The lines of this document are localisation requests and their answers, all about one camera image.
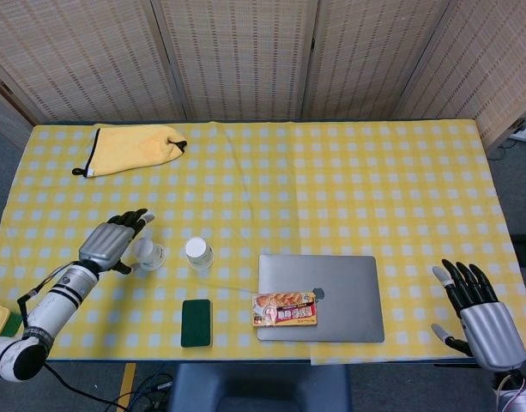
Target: silver laptop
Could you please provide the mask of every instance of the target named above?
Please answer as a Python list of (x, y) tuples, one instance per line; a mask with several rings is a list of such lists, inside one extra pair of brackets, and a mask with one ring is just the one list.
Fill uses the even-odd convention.
[(316, 326), (257, 328), (262, 341), (382, 342), (383, 315), (372, 256), (261, 255), (259, 293), (311, 292)]

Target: gingham tablecloth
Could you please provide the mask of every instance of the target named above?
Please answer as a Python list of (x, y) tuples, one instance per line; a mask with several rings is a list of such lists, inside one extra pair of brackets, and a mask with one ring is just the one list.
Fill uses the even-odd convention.
[[(168, 253), (155, 272), (102, 274), (56, 339), (53, 359), (461, 356), (430, 328), (437, 322), (462, 336), (431, 274), (441, 258), (488, 273), (526, 344), (525, 288), (473, 121), (173, 127), (188, 140), (176, 161), (93, 179), (70, 172), (85, 164), (93, 126), (34, 128), (3, 213), (0, 304), (17, 310), (19, 295), (125, 210), (150, 208), (156, 220), (143, 235)], [(184, 257), (193, 235), (215, 250), (208, 271), (195, 272)], [(250, 305), (260, 253), (374, 255), (384, 343), (259, 342)], [(195, 298), (212, 301), (213, 344), (183, 349), (181, 305)]]

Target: yellow checkered tablecloth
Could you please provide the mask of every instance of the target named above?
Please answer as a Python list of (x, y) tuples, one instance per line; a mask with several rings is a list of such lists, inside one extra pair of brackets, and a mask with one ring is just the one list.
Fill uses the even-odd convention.
[[(430, 329), (438, 322), (462, 335), (431, 274), (441, 258), (488, 273), (526, 344), (525, 288), (473, 121), (173, 127), (189, 143), (178, 160), (94, 179), (70, 172), (85, 164), (94, 127), (34, 128), (3, 213), (0, 304), (16, 310), (20, 294), (128, 209), (154, 211), (143, 235), (168, 252), (155, 272), (102, 274), (52, 358), (457, 357)], [(208, 271), (195, 272), (184, 257), (193, 235), (215, 250)], [(250, 304), (260, 253), (374, 255), (385, 342), (259, 342)], [(181, 305), (195, 298), (212, 301), (213, 345), (183, 349)]]

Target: woven panel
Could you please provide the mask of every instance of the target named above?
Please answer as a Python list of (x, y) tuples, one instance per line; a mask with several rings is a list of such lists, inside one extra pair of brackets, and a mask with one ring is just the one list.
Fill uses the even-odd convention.
[(178, 119), (140, 2), (0, 2), (0, 64), (50, 120)]
[(443, 0), (323, 2), (311, 58), (306, 118), (388, 118)]
[(0, 94), (0, 135), (18, 148), (24, 148), (32, 125)]
[(489, 147), (526, 111), (526, 0), (453, 5), (401, 118), (474, 118)]
[(298, 117), (315, 5), (163, 0), (162, 25), (171, 34), (193, 118)]

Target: silver robotic hand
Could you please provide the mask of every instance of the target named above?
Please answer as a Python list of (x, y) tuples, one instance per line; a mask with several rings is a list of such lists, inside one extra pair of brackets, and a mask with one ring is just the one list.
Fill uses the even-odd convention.
[(432, 273), (444, 286), (467, 340), (456, 339), (438, 324), (432, 330), (447, 346), (474, 356), (480, 367), (495, 372), (498, 411), (525, 412), (526, 377), (518, 368), (526, 361), (526, 349), (509, 311), (478, 266), (454, 265), (445, 259), (442, 264), (449, 275), (438, 266)]
[[(21, 339), (0, 337), (0, 379), (21, 382), (36, 375), (51, 351), (55, 337), (99, 281), (99, 273), (131, 268), (120, 258), (129, 243), (154, 219), (146, 209), (113, 216), (101, 223), (80, 247), (79, 260), (53, 271), (40, 285), (18, 299), (24, 332)], [(28, 314), (26, 302), (65, 270)]]

